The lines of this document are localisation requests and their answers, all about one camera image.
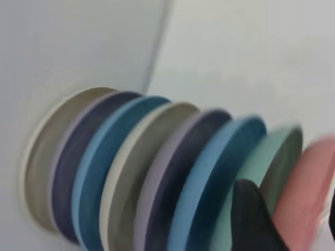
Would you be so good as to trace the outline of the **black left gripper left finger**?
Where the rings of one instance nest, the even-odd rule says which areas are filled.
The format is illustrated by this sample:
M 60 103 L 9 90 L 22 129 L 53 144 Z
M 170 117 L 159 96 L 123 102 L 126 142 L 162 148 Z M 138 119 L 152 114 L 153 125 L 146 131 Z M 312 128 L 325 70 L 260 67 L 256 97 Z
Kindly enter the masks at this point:
M 250 180 L 234 182 L 230 221 L 232 250 L 288 250 L 258 186 Z

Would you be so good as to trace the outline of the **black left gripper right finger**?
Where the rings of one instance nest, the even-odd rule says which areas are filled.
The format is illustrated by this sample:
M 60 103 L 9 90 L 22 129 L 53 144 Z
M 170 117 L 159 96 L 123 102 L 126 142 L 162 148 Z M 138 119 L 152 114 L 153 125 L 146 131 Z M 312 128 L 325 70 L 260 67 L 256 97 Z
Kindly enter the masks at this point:
M 333 237 L 333 240 L 335 241 L 335 192 L 333 193 L 332 197 L 328 223 L 331 235 Z

